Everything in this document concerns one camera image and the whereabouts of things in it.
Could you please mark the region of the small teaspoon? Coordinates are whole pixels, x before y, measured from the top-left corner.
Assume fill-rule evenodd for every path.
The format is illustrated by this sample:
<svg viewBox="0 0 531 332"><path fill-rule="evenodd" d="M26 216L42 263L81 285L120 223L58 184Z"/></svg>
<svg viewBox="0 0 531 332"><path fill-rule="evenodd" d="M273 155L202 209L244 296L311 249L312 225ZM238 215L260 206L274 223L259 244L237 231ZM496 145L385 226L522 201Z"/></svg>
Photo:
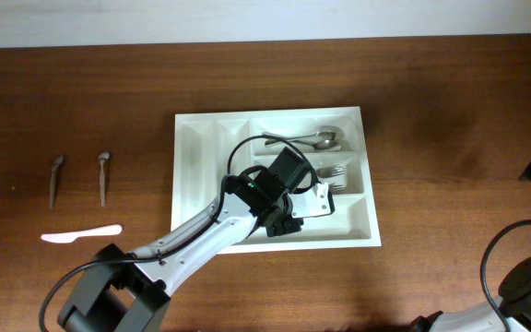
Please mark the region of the small teaspoon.
<svg viewBox="0 0 531 332"><path fill-rule="evenodd" d="M110 159L111 153L109 151L103 151L98 156L98 162L100 165L100 205L104 207L106 205L106 174L105 174L105 164Z"/></svg>
<svg viewBox="0 0 531 332"><path fill-rule="evenodd" d="M54 208L54 201L56 196L56 190L57 190L57 177L58 172L61 166L63 165L65 161L65 157L63 155L58 156L54 159L52 167L51 167L51 178L50 178L50 184L49 184L49 209L53 210Z"/></svg>

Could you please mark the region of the white plastic knife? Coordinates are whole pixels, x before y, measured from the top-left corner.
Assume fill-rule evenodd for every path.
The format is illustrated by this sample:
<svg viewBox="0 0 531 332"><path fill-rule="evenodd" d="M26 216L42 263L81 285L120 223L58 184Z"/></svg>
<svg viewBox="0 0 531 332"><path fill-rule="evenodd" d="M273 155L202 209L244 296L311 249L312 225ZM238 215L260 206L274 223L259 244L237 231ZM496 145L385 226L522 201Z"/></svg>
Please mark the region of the white plastic knife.
<svg viewBox="0 0 531 332"><path fill-rule="evenodd" d="M96 237L96 236L113 236L113 235L120 234L122 231L123 231L122 225L112 224L112 225L101 226L101 227L82 230L82 231L42 234L41 239L48 243L72 243L78 238Z"/></svg>

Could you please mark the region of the metal fork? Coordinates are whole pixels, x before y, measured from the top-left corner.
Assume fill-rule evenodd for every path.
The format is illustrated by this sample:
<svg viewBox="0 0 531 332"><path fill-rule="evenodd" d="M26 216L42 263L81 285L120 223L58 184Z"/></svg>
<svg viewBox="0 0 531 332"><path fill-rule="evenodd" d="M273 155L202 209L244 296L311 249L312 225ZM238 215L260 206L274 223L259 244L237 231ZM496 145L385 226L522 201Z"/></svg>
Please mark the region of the metal fork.
<svg viewBox="0 0 531 332"><path fill-rule="evenodd" d="M333 165L328 167L323 167L316 170L316 174L319 178L331 178L340 176L346 173L345 165Z"/></svg>
<svg viewBox="0 0 531 332"><path fill-rule="evenodd" d="M345 189L346 189L346 186L344 184L330 184L329 185L329 191L334 195L343 193Z"/></svg>

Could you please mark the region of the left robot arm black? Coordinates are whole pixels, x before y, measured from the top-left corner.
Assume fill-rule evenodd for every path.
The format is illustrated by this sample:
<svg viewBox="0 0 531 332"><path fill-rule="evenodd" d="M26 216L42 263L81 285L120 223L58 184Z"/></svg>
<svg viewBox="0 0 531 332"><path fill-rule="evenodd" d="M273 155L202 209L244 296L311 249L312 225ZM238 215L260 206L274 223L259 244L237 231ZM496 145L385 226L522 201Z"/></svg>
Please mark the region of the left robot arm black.
<svg viewBox="0 0 531 332"><path fill-rule="evenodd" d="M216 198L176 230L125 253L110 244L78 267L57 316L65 331L158 331L173 293L200 267L260 228L277 237L335 211L328 184L284 148L270 166L222 178Z"/></svg>

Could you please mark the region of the metal tablespoon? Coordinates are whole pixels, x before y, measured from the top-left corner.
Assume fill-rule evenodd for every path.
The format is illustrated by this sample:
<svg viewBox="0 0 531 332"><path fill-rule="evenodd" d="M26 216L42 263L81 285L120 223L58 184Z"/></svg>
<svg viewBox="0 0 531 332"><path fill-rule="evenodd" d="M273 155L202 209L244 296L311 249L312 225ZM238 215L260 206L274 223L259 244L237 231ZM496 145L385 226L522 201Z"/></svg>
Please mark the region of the metal tablespoon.
<svg viewBox="0 0 531 332"><path fill-rule="evenodd" d="M281 144L281 141L275 140L274 137L280 137L288 142L298 142L299 140L307 138L321 138L321 139L342 139L345 132L337 126L323 125L320 126L313 134L301 135L301 136L280 136L278 134L263 132L263 135L270 136L265 141L265 147L271 148L275 145Z"/></svg>
<svg viewBox="0 0 531 332"><path fill-rule="evenodd" d="M335 139L307 138L290 143L310 147L316 152L341 150L340 143Z"/></svg>

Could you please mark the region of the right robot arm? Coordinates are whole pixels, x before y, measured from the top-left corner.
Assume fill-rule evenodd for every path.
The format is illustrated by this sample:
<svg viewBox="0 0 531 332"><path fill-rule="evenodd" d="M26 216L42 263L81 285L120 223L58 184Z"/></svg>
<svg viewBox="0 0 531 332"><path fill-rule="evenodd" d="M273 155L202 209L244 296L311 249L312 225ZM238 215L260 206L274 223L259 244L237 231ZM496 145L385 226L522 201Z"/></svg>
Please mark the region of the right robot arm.
<svg viewBox="0 0 531 332"><path fill-rule="evenodd" d="M487 265L495 245L513 230L531 226L531 219L514 222L490 240L479 266L479 281L486 301L470 309L419 316L407 328L417 332L531 331L531 256L503 279L493 297L487 282Z"/></svg>

